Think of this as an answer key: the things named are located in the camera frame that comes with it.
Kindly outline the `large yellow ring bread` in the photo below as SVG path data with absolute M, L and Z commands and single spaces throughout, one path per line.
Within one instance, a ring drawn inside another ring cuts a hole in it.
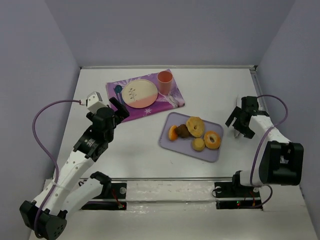
M 191 116 L 185 125 L 189 133 L 195 138 L 200 138 L 205 132 L 205 123 L 200 117 Z

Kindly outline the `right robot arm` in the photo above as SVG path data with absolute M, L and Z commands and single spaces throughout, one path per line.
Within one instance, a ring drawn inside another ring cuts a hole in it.
M 257 136 L 259 143 L 250 170 L 239 170 L 232 177 L 234 187 L 258 188 L 266 185 L 297 186 L 301 182 L 304 147 L 285 137 L 270 115 L 260 109 L 258 97 L 241 98 L 226 121 L 245 138 Z

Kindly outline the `metal serving tongs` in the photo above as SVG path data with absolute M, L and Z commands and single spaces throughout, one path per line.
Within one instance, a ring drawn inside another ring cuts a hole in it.
M 236 98 L 235 98 L 235 107 L 238 107 L 238 100 L 239 100 L 240 98 L 239 98 L 239 95 L 237 95 L 236 96 Z M 236 129 L 234 129 L 233 130 L 233 137 L 235 138 L 235 139 L 237 139 L 237 138 L 239 138 L 240 137 L 240 132 L 238 131 L 238 130 L 236 130 Z

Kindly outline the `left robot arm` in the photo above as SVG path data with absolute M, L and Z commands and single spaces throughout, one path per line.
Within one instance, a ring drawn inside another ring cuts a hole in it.
M 24 201 L 20 208 L 24 224 L 38 239 L 56 240 L 67 225 L 67 218 L 91 199 L 112 191 L 112 180 L 102 172 L 94 172 L 77 190 L 74 186 L 81 176 L 97 162 L 114 139 L 114 130 L 130 113 L 115 97 L 109 102 L 113 110 L 96 94 L 79 101 L 88 109 L 86 117 L 91 125 L 74 145 L 62 168 L 55 165 L 54 179 L 32 201 Z

